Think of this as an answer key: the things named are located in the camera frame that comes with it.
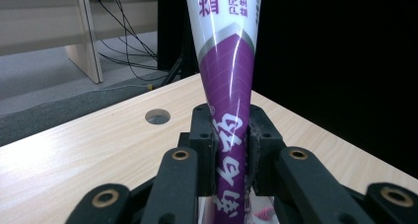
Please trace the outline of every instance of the wooden table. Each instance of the wooden table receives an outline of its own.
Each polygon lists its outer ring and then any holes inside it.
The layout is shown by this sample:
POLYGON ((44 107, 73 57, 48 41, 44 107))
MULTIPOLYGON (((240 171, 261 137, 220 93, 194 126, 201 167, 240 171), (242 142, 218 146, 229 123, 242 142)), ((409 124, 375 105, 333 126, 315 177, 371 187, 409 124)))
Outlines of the wooden table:
MULTIPOLYGON (((190 131, 192 109, 206 103, 200 75, 61 124, 0 148, 0 223, 64 223, 92 188, 133 189, 153 178, 166 151, 190 131), (147 112, 170 113, 151 124, 147 112)), ((343 185, 365 193, 389 182, 418 193, 418 180, 297 114, 252 93, 288 146, 314 152, 343 185)))

